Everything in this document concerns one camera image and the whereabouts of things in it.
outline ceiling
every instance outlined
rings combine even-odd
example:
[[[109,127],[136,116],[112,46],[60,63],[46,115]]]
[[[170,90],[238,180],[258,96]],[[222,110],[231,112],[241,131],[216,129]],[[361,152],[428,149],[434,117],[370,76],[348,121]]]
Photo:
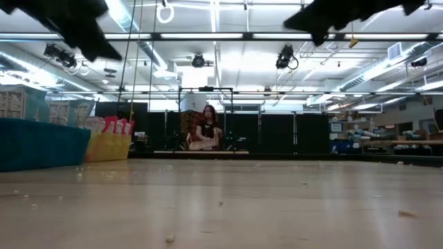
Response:
[[[128,1],[127,5],[132,11],[135,6],[134,20],[140,23],[143,32],[284,32],[282,22],[292,16],[300,8],[297,0],[248,0],[248,11],[244,10],[243,0],[220,0],[219,14],[216,20],[211,21],[210,0],[186,0],[168,3],[174,7],[174,18],[167,24],[162,24],[156,18],[155,1]],[[401,9],[395,8],[375,15],[365,22],[355,21],[343,32],[442,32],[443,30],[443,0],[431,1],[434,6],[430,10],[418,10],[411,16],[405,17]],[[169,10],[162,10],[161,16],[166,19]],[[99,20],[99,24],[106,33],[121,33],[122,29],[109,16],[105,15]],[[47,33],[47,29],[28,17],[21,11],[13,15],[0,13],[0,33],[23,32],[23,33]],[[346,42],[327,42],[316,48],[311,42],[288,42],[288,41],[218,41],[220,82],[223,87],[233,87],[238,91],[262,91],[265,86],[271,86],[274,91],[330,91],[331,82],[340,82],[342,79],[363,70],[366,66],[387,55],[387,49],[396,42],[360,42],[354,48],[348,48]],[[46,42],[27,41],[11,43],[13,46],[29,53],[37,58],[46,60],[43,56]],[[120,83],[127,90],[132,90],[136,85],[137,91],[147,91],[152,82],[153,91],[177,90],[178,82],[170,78],[158,78],[152,76],[155,69],[151,67],[149,57],[138,48],[135,42],[112,42],[121,55],[126,56],[126,64],[123,62],[97,59],[95,62],[86,61],[78,50],[72,50],[62,42],[55,42],[60,48],[75,53],[78,61],[84,62],[88,67],[78,70],[70,70],[75,76],[97,87],[114,91]],[[278,53],[285,44],[291,44],[298,51],[297,58],[300,66],[297,70],[278,71],[275,61]],[[212,41],[156,41],[153,44],[155,51],[166,62],[175,62],[178,72],[190,68],[190,58],[195,53],[202,53],[208,61],[215,61],[215,45]],[[428,64],[441,64],[442,50],[433,50],[428,55]],[[57,62],[50,64],[63,70]],[[103,69],[112,68],[117,70],[114,79],[108,79],[109,83],[103,84]],[[419,75],[425,68],[409,68],[403,64],[395,69],[378,75],[373,82],[374,86],[390,84],[401,80],[410,74]],[[214,68],[206,69],[208,72],[209,85],[216,86]],[[372,82],[366,82],[366,89],[372,89]],[[163,99],[164,95],[153,95],[153,98]],[[303,99],[308,96],[288,96],[290,99]],[[135,98],[146,98],[136,95]]]

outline wall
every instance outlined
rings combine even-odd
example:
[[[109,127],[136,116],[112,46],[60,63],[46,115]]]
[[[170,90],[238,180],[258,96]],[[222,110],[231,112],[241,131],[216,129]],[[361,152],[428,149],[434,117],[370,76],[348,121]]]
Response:
[[[443,109],[443,96],[433,96],[433,104],[429,106],[424,106],[419,101],[407,102],[405,111],[400,111],[398,104],[394,104],[393,108],[378,114],[374,121],[376,126],[412,122],[413,129],[419,129],[420,120],[433,119],[434,109]]]

